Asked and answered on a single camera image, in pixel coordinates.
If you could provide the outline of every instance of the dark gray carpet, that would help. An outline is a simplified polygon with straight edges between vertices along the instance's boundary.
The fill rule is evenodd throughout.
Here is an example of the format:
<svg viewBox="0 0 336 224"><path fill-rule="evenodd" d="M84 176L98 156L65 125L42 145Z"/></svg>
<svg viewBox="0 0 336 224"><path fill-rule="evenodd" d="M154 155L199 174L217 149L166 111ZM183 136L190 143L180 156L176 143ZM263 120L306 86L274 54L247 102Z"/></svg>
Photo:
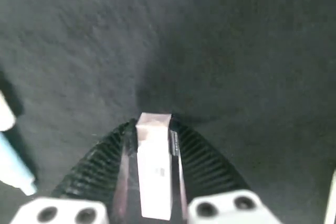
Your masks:
<svg viewBox="0 0 336 224"><path fill-rule="evenodd" d="M7 135L38 195L120 123L178 112L283 222L322 223L336 167L335 3L0 0L1 89L21 114ZM32 199L3 184L0 197L1 223Z"/></svg>

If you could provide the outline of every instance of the mounting hole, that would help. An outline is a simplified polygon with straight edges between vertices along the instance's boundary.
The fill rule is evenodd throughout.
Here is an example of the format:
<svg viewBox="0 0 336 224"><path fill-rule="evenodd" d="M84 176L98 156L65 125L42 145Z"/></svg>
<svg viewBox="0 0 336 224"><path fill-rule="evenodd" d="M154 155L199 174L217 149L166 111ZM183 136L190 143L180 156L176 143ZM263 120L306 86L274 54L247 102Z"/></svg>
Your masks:
<svg viewBox="0 0 336 224"><path fill-rule="evenodd" d="M213 217L218 214L217 208L208 202L201 203L197 206L197 214L202 217Z"/></svg>
<svg viewBox="0 0 336 224"><path fill-rule="evenodd" d="M240 210L250 210L256 207L253 200L244 196L236 198L235 205Z"/></svg>
<svg viewBox="0 0 336 224"><path fill-rule="evenodd" d="M47 207L43 209L37 216L37 220L41 223L50 222L57 214L56 207Z"/></svg>
<svg viewBox="0 0 336 224"><path fill-rule="evenodd" d="M76 224L91 224L96 218L96 211L93 208L85 208L76 216Z"/></svg>

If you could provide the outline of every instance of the white rectangular block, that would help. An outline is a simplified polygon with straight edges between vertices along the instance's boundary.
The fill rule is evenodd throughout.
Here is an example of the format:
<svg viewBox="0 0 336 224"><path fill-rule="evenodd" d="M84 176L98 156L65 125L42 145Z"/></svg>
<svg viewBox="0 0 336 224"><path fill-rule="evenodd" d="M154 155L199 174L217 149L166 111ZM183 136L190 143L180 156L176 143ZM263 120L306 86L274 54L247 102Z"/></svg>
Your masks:
<svg viewBox="0 0 336 224"><path fill-rule="evenodd" d="M170 220L171 217L170 119L170 114L142 113L136 125L141 214L145 218Z"/></svg>

